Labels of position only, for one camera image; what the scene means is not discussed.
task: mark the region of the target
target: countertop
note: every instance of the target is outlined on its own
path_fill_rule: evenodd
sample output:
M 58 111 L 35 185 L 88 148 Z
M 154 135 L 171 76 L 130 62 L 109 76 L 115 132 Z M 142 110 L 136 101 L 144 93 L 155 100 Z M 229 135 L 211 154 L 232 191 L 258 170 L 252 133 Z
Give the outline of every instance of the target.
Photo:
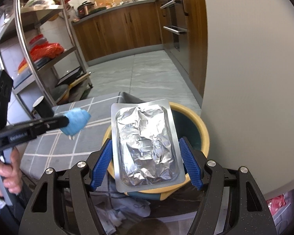
M 97 13 L 91 14 L 91 15 L 89 15 L 87 17 L 82 18 L 81 20 L 79 20 L 77 22 L 72 22 L 72 25 L 73 26 L 78 25 L 78 24 L 80 24 L 80 23 L 82 23 L 82 22 L 84 22 L 84 21 L 86 21 L 88 19 L 91 19 L 91 18 L 96 17 L 98 15 L 104 14 L 106 12 L 110 12 L 110 11 L 113 11 L 113 10 L 129 7 L 129 6 L 133 6 L 133 5 L 138 5 L 138 4 L 143 4 L 143 3 L 151 3 L 151 2 L 155 2 L 155 1 L 158 1 L 158 0 L 143 0 L 143 1 L 138 1 L 138 2 L 125 3 L 125 4 L 122 4 L 122 5 L 110 8 L 110 9 L 106 9 L 106 10 L 99 11 Z
M 133 6 L 133 5 L 138 5 L 138 4 L 143 4 L 143 3 L 151 3 L 151 2 L 154 2 L 154 0 L 143 0 L 143 1 L 138 1 L 138 2 L 130 2 L 130 3 L 125 3 L 125 4 L 122 4 L 122 5 L 118 5 L 116 7 L 112 7 L 110 9 L 106 9 L 106 10 L 103 10 L 103 11 L 99 11 L 97 13 L 94 13 L 94 14 L 91 14 L 89 16 L 86 16 L 84 18 L 82 18 L 81 20 L 77 21 L 77 22 L 72 22 L 72 25 L 75 26 L 75 25 L 78 25 L 88 19 L 91 19 L 93 17 L 96 17 L 98 15 L 101 15 L 101 14 L 104 14 L 104 13 L 107 13 L 107 12 L 110 12 L 110 11 L 114 11 L 114 10 L 117 10 L 117 9 L 120 9 L 120 8 L 125 8 L 125 7 L 129 7 L 129 6 Z

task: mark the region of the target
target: trash can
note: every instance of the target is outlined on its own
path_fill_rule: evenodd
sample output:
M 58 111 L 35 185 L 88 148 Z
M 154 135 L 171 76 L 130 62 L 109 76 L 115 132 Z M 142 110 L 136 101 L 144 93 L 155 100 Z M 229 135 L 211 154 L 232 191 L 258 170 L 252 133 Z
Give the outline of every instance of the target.
M 202 151 L 207 157 L 209 153 L 209 134 L 204 122 L 194 111 L 181 104 L 170 102 L 170 107 L 178 139 L 186 136 L 193 149 Z M 107 138 L 111 138 L 111 126 L 107 129 L 103 137 L 103 143 Z M 108 172 L 113 178 L 115 178 L 113 161 L 111 161 L 108 166 Z M 176 190 L 190 182 L 187 172 L 185 176 L 185 181 L 181 184 L 151 190 L 129 192 L 125 194 L 142 199 L 162 201 Z

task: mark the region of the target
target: crumpled foil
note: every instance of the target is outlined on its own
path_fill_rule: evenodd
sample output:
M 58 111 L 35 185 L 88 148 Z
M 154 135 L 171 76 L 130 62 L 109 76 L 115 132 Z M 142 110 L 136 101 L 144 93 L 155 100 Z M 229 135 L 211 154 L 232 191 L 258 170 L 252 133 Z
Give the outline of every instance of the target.
M 155 184 L 178 175 L 165 108 L 122 108 L 116 119 L 120 172 L 129 186 Z

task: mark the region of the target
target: foil package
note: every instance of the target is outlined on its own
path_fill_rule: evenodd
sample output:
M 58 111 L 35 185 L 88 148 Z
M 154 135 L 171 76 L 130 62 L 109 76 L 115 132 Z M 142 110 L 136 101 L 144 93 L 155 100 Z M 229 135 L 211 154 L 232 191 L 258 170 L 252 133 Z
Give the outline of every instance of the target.
M 113 163 L 119 192 L 185 181 L 170 104 L 112 105 Z

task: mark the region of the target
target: red lid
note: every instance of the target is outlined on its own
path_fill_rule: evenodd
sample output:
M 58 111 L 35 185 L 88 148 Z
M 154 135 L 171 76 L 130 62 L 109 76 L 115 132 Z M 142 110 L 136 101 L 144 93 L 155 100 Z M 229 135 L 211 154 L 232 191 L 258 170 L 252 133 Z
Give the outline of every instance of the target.
M 30 40 L 30 45 L 32 45 L 35 41 L 37 41 L 37 40 L 39 40 L 39 39 L 41 39 L 41 38 L 43 38 L 44 37 L 44 35 L 43 34 L 39 34 L 39 35 L 37 35 L 36 37 L 34 37 L 33 39 L 31 39 Z

